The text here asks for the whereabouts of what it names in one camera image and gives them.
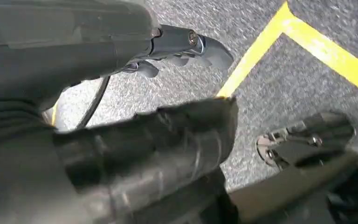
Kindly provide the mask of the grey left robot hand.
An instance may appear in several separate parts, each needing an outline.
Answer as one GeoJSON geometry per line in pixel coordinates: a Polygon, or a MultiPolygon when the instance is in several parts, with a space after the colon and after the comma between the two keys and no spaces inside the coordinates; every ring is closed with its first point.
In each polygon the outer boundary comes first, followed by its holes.
{"type": "Polygon", "coordinates": [[[236,224],[220,164],[235,98],[207,98],[61,133],[42,112],[66,88],[150,60],[228,69],[219,41],[159,24],[141,3],[0,0],[0,224],[236,224]]]}

